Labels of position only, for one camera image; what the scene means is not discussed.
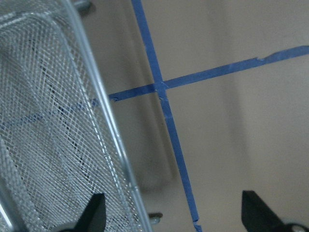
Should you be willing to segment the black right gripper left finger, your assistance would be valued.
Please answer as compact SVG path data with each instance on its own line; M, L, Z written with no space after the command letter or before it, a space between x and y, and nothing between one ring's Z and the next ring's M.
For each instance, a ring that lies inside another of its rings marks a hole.
M82 215L77 221L72 232L103 232L106 227L105 194L95 193Z

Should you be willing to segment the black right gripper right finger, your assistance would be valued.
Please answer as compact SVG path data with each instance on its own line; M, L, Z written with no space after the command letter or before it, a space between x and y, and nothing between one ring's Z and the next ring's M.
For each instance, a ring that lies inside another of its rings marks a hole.
M289 232L290 229L252 190L244 190L241 222L248 232Z

